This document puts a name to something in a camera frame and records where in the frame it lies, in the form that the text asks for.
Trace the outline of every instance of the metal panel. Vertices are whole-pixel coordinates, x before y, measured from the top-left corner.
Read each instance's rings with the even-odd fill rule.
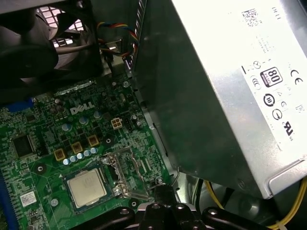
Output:
[[[237,65],[242,50],[228,40],[230,29],[218,27],[227,22],[222,5],[148,0],[136,79],[173,167],[269,198],[304,177],[307,164],[278,148]],[[300,4],[281,0],[279,7],[307,51]]]

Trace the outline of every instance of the blue slot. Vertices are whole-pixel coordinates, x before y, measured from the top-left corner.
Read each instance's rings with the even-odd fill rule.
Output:
[[[19,112],[27,108],[33,108],[34,102],[32,98],[29,98],[22,102],[14,102],[12,104],[7,104],[5,107],[9,110],[10,113]]]
[[[3,212],[6,221],[8,223],[9,230],[18,230],[19,229],[18,220],[13,205],[11,203],[11,198],[6,188],[6,184],[2,177],[1,171],[0,171],[0,205],[3,208]]]

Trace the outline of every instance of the ce mark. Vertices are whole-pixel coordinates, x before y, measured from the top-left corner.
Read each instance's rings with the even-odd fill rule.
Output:
[[[256,90],[260,90],[261,89],[261,85],[258,81],[258,79],[256,78],[256,76],[251,76],[251,81],[253,82],[253,85],[255,86]]]
[[[292,70],[291,71],[291,77],[294,77],[295,75],[299,75],[299,72],[297,70]],[[295,79],[295,84],[297,85],[298,83],[303,82],[303,79],[301,78],[296,78]]]

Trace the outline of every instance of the black wire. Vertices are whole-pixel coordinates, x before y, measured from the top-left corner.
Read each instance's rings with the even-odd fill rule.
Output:
[[[201,189],[202,189],[203,179],[199,179],[196,187],[196,195],[195,195],[195,208],[201,214],[200,208],[200,199],[201,199]]]
[[[224,194],[224,196],[223,196],[223,198],[222,198],[222,200],[221,200],[221,205],[222,205],[223,207],[225,207],[226,204],[228,203],[228,201],[229,201],[229,199],[230,199],[232,193],[234,193],[234,189],[232,189],[232,188],[226,188],[225,194]]]

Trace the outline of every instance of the capacitor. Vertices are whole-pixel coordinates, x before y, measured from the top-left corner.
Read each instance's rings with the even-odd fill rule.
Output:
[[[54,103],[55,103],[55,104],[59,104],[59,105],[64,105],[64,102],[63,102],[61,99],[59,99],[59,98],[56,98],[56,99],[54,100]]]
[[[85,116],[80,117],[79,122],[81,125],[86,125],[88,123],[88,119]]]
[[[71,156],[71,157],[70,157],[70,161],[71,161],[72,163],[76,162],[77,160],[78,160],[78,158],[77,158],[76,156]]]
[[[127,81],[124,81],[124,82],[123,82],[123,86],[124,86],[125,88],[128,88],[129,85],[130,85],[129,82],[127,82]]]
[[[35,230],[35,227],[34,227],[33,225],[29,225],[29,226],[27,227],[27,230]]]
[[[142,126],[142,122],[141,121],[137,121],[135,124],[136,124],[137,127]]]
[[[86,151],[84,151],[83,154],[84,154],[85,157],[89,157],[92,153],[91,153],[90,150],[86,150]]]
[[[99,111],[95,111],[94,112],[94,118],[95,119],[101,119],[102,118],[102,113]]]
[[[59,111],[60,113],[64,113],[65,112],[65,107],[60,105],[60,104],[57,104],[56,105],[56,110]]]
[[[82,160],[82,159],[84,158],[84,155],[83,155],[82,153],[78,153],[78,154],[77,154],[77,158],[78,158],[79,160]]]
[[[98,149],[97,148],[91,148],[91,153],[92,154],[98,153]]]
[[[64,165],[70,165],[71,161],[69,159],[64,159],[63,164]]]
[[[133,120],[137,120],[138,119],[138,117],[134,114],[134,115],[132,115],[131,116],[131,120],[133,121]]]
[[[126,98],[125,98],[124,94],[121,93],[119,96],[120,96],[122,102],[126,102]]]
[[[52,199],[52,200],[50,201],[50,204],[51,204],[51,206],[56,207],[56,206],[58,206],[59,201],[58,201],[58,199]]]
[[[50,108],[50,113],[51,113],[52,115],[57,115],[59,112],[58,112],[58,110],[56,110],[55,107],[51,107],[51,108]]]
[[[62,130],[65,131],[65,132],[71,131],[71,129],[72,129],[72,126],[69,123],[65,123],[65,124],[62,125]]]

